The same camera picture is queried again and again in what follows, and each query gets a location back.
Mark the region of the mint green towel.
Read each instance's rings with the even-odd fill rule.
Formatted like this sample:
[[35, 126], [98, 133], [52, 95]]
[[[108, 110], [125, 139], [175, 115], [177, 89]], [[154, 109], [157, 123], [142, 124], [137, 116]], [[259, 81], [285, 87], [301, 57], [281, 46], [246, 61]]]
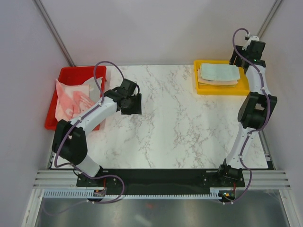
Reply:
[[229, 64], [202, 63], [201, 78], [210, 81], [235, 81], [240, 79], [238, 67]]

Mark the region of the orange fox towel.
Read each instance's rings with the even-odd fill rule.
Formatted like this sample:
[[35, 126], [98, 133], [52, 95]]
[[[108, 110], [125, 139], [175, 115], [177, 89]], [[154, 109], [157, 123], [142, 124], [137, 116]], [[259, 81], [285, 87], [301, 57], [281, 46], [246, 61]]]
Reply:
[[213, 80], [203, 79], [200, 70], [197, 71], [197, 74], [198, 74], [198, 84], [200, 84], [200, 85], [210, 85], [210, 86], [220, 86], [220, 87], [234, 87], [238, 84], [237, 80], [234, 80], [234, 81], [213, 81]]

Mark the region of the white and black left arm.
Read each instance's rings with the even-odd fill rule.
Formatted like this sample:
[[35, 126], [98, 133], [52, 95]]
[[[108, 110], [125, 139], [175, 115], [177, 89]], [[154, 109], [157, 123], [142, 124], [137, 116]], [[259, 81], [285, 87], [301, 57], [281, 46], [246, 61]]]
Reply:
[[100, 186], [104, 176], [100, 172], [101, 166], [88, 154], [87, 136], [102, 121], [116, 112], [124, 115], [142, 114], [142, 94], [129, 93], [121, 88], [108, 90], [91, 108], [70, 121], [60, 120], [57, 123], [52, 152], [56, 154], [54, 165], [58, 157], [67, 160], [67, 164], [87, 176], [92, 186]]

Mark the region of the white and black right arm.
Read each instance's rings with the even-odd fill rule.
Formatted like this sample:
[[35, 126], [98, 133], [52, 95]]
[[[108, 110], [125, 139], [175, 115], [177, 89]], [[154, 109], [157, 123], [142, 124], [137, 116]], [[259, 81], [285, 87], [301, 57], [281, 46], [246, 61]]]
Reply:
[[270, 94], [264, 76], [266, 63], [261, 59], [264, 49], [265, 43], [261, 41], [252, 41], [246, 47], [236, 45], [230, 58], [230, 65], [244, 69], [250, 92], [238, 112], [239, 130], [235, 143], [216, 175], [221, 186], [243, 178], [242, 171], [247, 168], [244, 158], [249, 146], [258, 132], [265, 128], [277, 104], [277, 97]]

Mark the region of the pink patterned towel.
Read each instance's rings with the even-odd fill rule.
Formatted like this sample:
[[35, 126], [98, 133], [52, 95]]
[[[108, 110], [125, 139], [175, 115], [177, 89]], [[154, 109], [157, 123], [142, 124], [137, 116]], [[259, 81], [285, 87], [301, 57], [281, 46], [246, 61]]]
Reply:
[[89, 84], [68, 86], [56, 80], [56, 120], [68, 122], [90, 109], [95, 104], [89, 97], [90, 90]]

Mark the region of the grey towel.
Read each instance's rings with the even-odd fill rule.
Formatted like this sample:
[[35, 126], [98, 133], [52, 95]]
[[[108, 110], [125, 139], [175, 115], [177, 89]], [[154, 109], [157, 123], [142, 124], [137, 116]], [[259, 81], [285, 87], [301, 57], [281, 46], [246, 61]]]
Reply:
[[100, 99], [100, 90], [95, 82], [94, 77], [89, 78], [84, 82], [84, 85], [89, 85], [89, 98], [95, 103]]

